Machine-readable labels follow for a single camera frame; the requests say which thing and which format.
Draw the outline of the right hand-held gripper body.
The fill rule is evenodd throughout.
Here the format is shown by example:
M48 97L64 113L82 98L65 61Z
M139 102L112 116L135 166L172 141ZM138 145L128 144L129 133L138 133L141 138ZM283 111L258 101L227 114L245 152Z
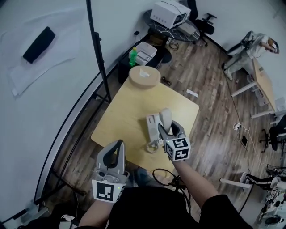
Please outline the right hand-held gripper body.
M188 137L181 133L164 140L164 150L171 161L189 159L191 144Z

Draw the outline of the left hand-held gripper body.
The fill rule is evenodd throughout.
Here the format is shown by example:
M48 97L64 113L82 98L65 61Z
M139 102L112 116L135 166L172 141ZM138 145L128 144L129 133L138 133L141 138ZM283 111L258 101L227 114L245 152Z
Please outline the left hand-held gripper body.
M116 203L121 197L130 173L123 174L111 170L95 168L94 179L92 180L93 197L108 203Z

